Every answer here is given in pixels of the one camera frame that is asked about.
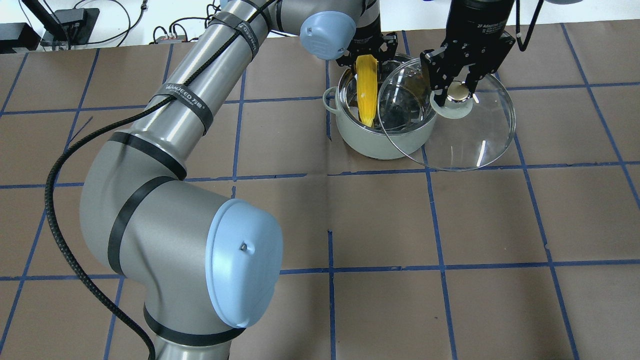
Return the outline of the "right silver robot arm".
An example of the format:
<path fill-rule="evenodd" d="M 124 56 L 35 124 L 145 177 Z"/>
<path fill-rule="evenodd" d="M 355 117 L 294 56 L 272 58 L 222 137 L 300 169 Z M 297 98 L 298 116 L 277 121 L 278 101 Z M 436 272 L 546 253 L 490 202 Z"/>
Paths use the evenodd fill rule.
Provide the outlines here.
<path fill-rule="evenodd" d="M 434 102 L 444 107 L 453 81 L 468 69 L 464 84 L 470 95 L 486 75 L 493 75 L 516 44 L 526 51 L 544 1 L 535 5 L 526 35 L 521 32 L 519 0 L 453 0 L 440 48 L 420 54 Z"/>

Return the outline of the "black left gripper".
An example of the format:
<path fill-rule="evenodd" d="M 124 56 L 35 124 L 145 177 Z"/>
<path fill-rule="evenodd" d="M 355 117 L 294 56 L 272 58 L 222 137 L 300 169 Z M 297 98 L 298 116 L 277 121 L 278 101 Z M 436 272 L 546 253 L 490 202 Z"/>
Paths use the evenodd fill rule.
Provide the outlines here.
<path fill-rule="evenodd" d="M 372 55 L 378 62 L 393 60 L 398 48 L 397 32 L 384 33 L 380 22 L 373 22 L 357 27 L 352 41 L 347 47 L 347 54 L 335 60 L 343 68 L 354 68 L 359 56 Z"/>

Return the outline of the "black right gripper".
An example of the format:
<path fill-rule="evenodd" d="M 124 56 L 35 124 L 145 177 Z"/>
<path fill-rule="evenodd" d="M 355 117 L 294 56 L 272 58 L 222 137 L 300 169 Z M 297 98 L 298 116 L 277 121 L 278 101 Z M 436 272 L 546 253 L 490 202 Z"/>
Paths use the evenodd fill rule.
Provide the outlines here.
<path fill-rule="evenodd" d="M 515 43 L 505 31 L 510 10 L 450 10 L 441 47 L 420 54 L 434 101 L 444 107 L 453 80 L 466 68 L 464 84 L 473 98 L 478 83 L 495 73 Z"/>

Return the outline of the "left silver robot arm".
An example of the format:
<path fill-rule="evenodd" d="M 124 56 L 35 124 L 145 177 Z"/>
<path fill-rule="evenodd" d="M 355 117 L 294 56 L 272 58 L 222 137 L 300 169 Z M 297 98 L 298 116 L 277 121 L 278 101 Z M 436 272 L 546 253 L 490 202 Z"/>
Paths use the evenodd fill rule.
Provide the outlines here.
<path fill-rule="evenodd" d="M 233 340 L 265 314 L 281 273 L 277 219 L 218 182 L 237 178 L 242 113 L 231 93 L 270 31 L 298 35 L 322 60 L 380 38 L 376 0 L 222 0 L 204 33 L 95 158 L 80 202 L 96 259 L 145 290 L 153 360 L 227 360 Z M 222 141 L 205 153 L 201 139 Z"/>

